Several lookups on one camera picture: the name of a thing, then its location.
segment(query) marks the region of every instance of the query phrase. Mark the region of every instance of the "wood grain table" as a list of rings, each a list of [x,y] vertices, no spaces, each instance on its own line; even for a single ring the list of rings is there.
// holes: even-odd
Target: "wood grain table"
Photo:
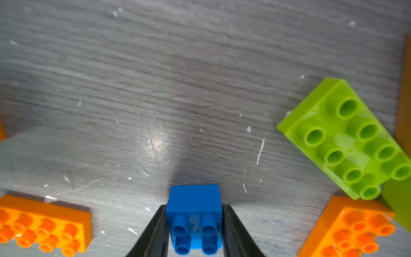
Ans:
[[[296,256],[339,188],[275,126],[338,77],[392,132],[410,31],[409,0],[3,0],[1,194],[91,209],[77,256],[123,257],[172,185],[217,183],[266,256]],[[411,255],[399,226],[377,242]]]

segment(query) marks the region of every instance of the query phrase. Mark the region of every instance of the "green lego stud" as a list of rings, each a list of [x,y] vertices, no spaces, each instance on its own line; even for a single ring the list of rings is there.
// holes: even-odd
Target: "green lego stud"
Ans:
[[[411,176],[410,159],[343,79],[325,79],[277,129],[352,199]]]

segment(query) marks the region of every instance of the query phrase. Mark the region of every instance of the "lego brick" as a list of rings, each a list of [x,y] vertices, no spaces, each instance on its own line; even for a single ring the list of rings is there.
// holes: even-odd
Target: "lego brick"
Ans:
[[[0,198],[0,227],[0,243],[15,238],[23,248],[38,243],[67,257],[85,252],[92,240],[91,213],[11,195]]]
[[[404,181],[387,181],[381,201],[395,213],[395,220],[411,232],[411,178]]]
[[[411,176],[410,159],[343,79],[325,79],[277,129],[352,199]]]
[[[376,200],[333,196],[297,257],[359,257],[395,231],[394,213]]]
[[[205,255],[213,255],[221,249],[223,212],[218,185],[173,186],[166,216],[177,254],[202,249]]]
[[[3,141],[5,139],[6,139],[6,134],[4,133],[3,126],[0,123],[0,141]]]
[[[411,157],[411,34],[407,37],[399,94],[395,139],[404,152]]]

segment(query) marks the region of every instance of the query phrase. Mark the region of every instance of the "brown object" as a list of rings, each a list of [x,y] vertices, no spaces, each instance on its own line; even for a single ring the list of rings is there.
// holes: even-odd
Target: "brown object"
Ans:
[[[411,34],[405,47],[402,86],[399,94],[395,139],[404,152],[411,157]]]

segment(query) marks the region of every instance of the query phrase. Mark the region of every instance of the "orange lego stud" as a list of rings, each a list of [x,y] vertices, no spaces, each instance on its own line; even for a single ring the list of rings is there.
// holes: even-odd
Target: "orange lego stud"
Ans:
[[[11,195],[0,198],[0,243],[38,243],[43,252],[56,247],[64,256],[85,252],[92,240],[91,213]]]
[[[333,196],[298,257],[360,257],[376,252],[374,239],[395,231],[393,217],[378,201]]]

